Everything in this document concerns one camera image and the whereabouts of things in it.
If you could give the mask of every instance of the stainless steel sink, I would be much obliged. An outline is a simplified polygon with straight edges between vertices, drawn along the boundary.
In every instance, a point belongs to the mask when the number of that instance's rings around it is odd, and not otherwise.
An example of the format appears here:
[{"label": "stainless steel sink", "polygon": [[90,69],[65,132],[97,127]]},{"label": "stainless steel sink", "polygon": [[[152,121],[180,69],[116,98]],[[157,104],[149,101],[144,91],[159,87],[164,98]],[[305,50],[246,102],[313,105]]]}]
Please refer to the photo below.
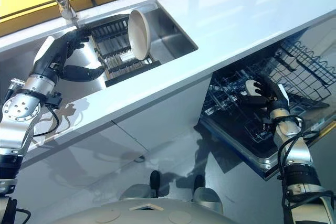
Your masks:
[{"label": "stainless steel sink", "polygon": [[[158,62],[159,64],[156,64],[155,66],[159,66],[197,50],[195,43],[193,43],[190,37],[156,0],[139,3],[137,5],[104,14],[103,16],[95,17],[90,20],[82,20],[79,24],[95,30],[103,25],[118,22],[121,18],[128,20],[128,16],[133,9],[140,9],[142,12],[146,13],[148,22],[150,26],[153,27],[153,31],[155,31],[154,40],[151,45],[151,54],[146,62],[142,63],[142,65],[150,64],[151,62]],[[72,29],[73,28],[67,28],[49,35],[58,38]],[[4,97],[11,78],[19,78],[23,80],[27,79],[33,66],[34,57],[39,50],[39,47],[49,35],[43,35],[40,38],[0,53],[0,98]],[[122,36],[124,43],[128,46],[129,41],[127,29],[124,31]],[[99,57],[103,54],[113,54],[113,52],[115,52],[117,48],[113,45],[115,44],[110,44],[111,47],[109,51],[103,53],[103,50],[101,46],[99,46],[99,43],[97,43],[95,36],[92,36],[92,39],[83,49],[75,50],[73,55],[68,59],[67,64],[95,68],[101,65],[100,61],[102,60],[100,59],[99,61]],[[122,61],[120,61],[118,65],[129,65],[129,61],[134,60],[132,52],[127,52],[126,50],[118,52],[118,55],[120,56],[123,53],[128,53],[128,56],[121,57]],[[118,81],[123,81],[124,79],[130,78],[142,72],[142,70],[139,71],[139,68],[137,67],[130,68],[127,66],[127,69],[128,71],[120,71]],[[111,75],[112,74],[109,73],[109,70],[107,69],[105,74],[97,80],[91,82],[73,83],[70,81],[60,80],[55,90],[66,94],[64,95],[63,104],[67,104],[106,88],[105,81],[112,79],[113,76]]]}]

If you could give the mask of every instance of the floor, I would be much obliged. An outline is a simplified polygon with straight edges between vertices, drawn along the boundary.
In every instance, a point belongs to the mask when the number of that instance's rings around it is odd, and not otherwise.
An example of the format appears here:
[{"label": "floor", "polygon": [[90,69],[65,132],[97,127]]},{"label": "floor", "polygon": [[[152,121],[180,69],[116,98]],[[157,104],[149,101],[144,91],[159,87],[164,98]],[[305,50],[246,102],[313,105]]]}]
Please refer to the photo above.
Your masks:
[{"label": "floor", "polygon": [[[335,136],[333,130],[312,147],[320,180],[325,188],[334,191]],[[238,223],[283,223],[281,185],[276,176],[265,182],[200,125],[151,150],[144,160],[137,159],[79,193],[35,213],[31,223],[49,223],[116,201],[131,185],[148,183],[155,169],[162,173],[161,197],[190,200],[194,177],[203,174],[206,187],[219,194],[227,217]]]}]

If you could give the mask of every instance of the wire rack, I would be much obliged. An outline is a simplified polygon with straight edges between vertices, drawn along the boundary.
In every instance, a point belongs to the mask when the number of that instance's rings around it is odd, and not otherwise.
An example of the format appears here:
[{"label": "wire rack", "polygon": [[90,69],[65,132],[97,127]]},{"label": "wire rack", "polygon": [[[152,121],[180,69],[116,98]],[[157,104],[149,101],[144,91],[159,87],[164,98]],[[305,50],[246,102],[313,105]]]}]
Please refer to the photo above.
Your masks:
[{"label": "wire rack", "polygon": [[232,123],[244,125],[251,138],[259,143],[272,137],[262,130],[262,109],[255,112],[244,111],[239,97],[246,95],[245,82],[257,74],[265,73],[269,78],[282,84],[289,97],[291,113],[303,115],[307,110],[329,106],[322,101],[331,95],[328,87],[336,82],[334,67],[319,56],[314,56],[301,42],[291,43],[285,40],[272,57],[260,59],[251,66],[231,71],[228,75],[213,74],[211,84],[203,105],[203,113],[211,115],[222,110],[232,117]]},{"label": "wire rack", "polygon": [[95,51],[109,80],[153,62],[150,57],[141,61],[134,57],[128,38],[128,19],[126,15],[91,29]]}]

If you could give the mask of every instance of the kitchen counter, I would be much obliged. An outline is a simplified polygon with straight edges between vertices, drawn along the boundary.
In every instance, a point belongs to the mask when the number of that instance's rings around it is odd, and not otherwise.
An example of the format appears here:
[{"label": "kitchen counter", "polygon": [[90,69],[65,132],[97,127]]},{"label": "kitchen counter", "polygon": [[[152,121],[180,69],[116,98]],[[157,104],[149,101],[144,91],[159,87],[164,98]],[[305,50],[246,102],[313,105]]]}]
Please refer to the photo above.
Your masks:
[{"label": "kitchen counter", "polygon": [[[79,18],[86,22],[143,1],[147,0],[118,0],[81,11]],[[336,14],[335,0],[158,1],[198,50],[72,102],[74,113],[48,140],[67,141],[85,134]],[[0,38],[0,52],[70,26],[59,18],[18,31]],[[38,132],[46,131],[50,125],[50,120],[44,121]],[[45,141],[44,137],[36,138],[30,149]]]}]

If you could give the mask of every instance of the cabinet door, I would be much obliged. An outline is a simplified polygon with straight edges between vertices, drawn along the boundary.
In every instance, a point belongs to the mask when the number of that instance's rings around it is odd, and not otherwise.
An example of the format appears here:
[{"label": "cabinet door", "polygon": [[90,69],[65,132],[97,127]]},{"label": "cabinet door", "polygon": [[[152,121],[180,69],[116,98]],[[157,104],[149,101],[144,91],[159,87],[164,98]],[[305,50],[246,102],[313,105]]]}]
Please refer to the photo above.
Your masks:
[{"label": "cabinet door", "polygon": [[[41,148],[60,146],[51,141]],[[20,207],[34,212],[73,195],[144,153],[139,143],[111,122],[101,132],[23,168],[13,196]]]},{"label": "cabinet door", "polygon": [[152,149],[198,123],[210,79],[195,81],[113,121],[146,149]]}]

